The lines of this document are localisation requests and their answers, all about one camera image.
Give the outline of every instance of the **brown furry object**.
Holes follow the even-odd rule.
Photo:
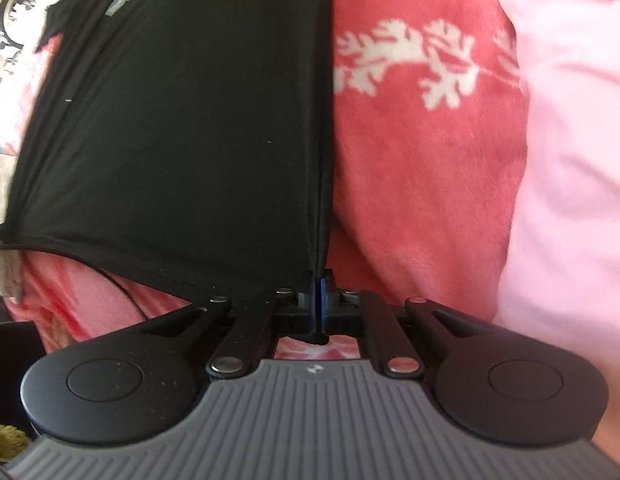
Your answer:
[[[0,425],[0,462],[14,460],[29,444],[23,431],[13,426]]]

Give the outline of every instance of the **black cable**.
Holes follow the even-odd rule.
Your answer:
[[[90,264],[89,262],[85,261],[82,258],[74,256],[73,254],[62,253],[62,251],[51,251],[49,249],[33,248],[33,247],[28,247],[28,246],[19,245],[19,244],[11,244],[11,245],[2,244],[2,245],[0,245],[0,251],[35,251],[37,253],[55,254],[56,256],[62,256],[63,258],[68,258],[70,260],[74,260],[74,261],[76,261],[76,262],[78,262],[80,264],[83,264],[86,267],[90,267],[90,269],[92,269],[95,272],[99,273],[108,282],[112,283],[118,290],[120,290],[123,293],[123,295],[130,301],[130,303],[132,303],[134,305],[135,309],[139,312],[139,314],[141,314],[141,317],[144,320],[147,321],[147,320],[150,319],[147,316],[147,314],[145,314],[145,312],[141,309],[141,307],[138,305],[138,303],[136,303],[134,298],[130,295],[130,293],[125,289],[125,287],[123,285],[121,285],[119,282],[117,282],[117,280],[115,280],[112,276],[110,276],[105,270],[99,269],[98,267],[93,266],[92,264]]]

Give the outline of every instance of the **white leaf pattern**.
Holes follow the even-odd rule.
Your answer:
[[[499,56],[501,66],[509,77],[503,78],[483,69],[472,60],[475,40],[463,34],[458,27],[445,20],[435,20],[423,27],[423,32],[408,27],[402,20],[383,20],[371,34],[346,32],[337,38],[337,50],[349,57],[349,65],[335,67],[335,92],[347,88],[368,96],[376,96],[377,84],[383,81],[387,70],[399,64],[422,64],[432,73],[419,80],[422,99],[427,110],[435,110],[442,102],[448,108],[458,108],[461,97],[469,96],[476,88],[480,73],[517,86],[518,66],[514,40],[506,33],[495,38],[504,52]]]

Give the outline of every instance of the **black t-shirt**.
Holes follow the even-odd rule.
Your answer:
[[[187,300],[325,264],[330,0],[60,0],[4,242]]]

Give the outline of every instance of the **round black pad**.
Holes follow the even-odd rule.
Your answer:
[[[605,380],[589,362],[507,333],[459,339],[433,391],[457,424],[515,446],[589,438],[608,402]]]
[[[174,426],[198,392],[195,372],[169,339],[125,333],[41,359],[23,378],[21,400],[41,433],[110,446]]]
[[[495,391],[519,402],[552,399],[564,386],[561,374],[554,368],[525,360],[499,363],[490,370],[488,381]]]
[[[141,384],[138,366],[117,359],[96,359],[78,365],[68,376],[68,387],[81,399],[110,402],[127,397]]]

